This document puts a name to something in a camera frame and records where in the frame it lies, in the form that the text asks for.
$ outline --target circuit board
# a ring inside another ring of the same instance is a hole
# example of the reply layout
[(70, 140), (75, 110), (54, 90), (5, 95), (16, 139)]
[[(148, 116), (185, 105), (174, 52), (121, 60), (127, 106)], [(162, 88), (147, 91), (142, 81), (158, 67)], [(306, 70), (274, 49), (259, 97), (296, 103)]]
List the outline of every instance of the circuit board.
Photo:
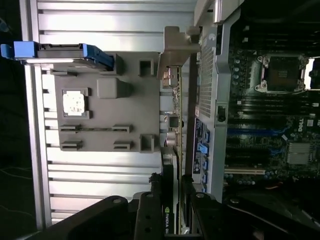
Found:
[(320, 91), (304, 84), (308, 62), (301, 53), (230, 50), (227, 184), (318, 177)]

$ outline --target white pci slot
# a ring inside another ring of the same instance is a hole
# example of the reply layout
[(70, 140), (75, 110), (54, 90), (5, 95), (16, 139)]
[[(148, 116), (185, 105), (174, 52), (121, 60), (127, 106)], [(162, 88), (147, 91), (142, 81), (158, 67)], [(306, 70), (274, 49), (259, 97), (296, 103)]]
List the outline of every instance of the white pci slot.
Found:
[(242, 175), (265, 175), (266, 170), (259, 168), (228, 168), (224, 169), (225, 174), (242, 174)]

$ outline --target cpu socket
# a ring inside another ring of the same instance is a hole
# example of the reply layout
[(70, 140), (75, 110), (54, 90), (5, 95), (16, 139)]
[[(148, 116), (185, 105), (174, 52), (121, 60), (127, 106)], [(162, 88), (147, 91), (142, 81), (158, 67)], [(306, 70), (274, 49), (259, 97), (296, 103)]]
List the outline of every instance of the cpu socket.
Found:
[(305, 90), (304, 76), (308, 58), (294, 54), (258, 56), (261, 82), (254, 89), (266, 94), (287, 94)]

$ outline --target metal vent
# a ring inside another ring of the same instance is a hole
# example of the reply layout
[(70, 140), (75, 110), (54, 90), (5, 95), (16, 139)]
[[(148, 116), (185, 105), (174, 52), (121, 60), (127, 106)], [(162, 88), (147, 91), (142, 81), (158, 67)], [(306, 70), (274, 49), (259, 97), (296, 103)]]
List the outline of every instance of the metal vent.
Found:
[(200, 113), (210, 118), (211, 115), (211, 91), (212, 70), (214, 65), (214, 53), (211, 47), (204, 46), (201, 50), (201, 83), (199, 92)]

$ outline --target dark background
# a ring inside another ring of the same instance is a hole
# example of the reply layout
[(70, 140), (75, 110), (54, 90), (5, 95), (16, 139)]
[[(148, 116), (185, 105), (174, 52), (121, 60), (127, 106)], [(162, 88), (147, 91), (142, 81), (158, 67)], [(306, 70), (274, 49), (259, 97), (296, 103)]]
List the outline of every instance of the dark background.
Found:
[[(19, 0), (0, 0), (0, 44), (22, 40)], [(36, 231), (24, 67), (0, 57), (0, 239)]]

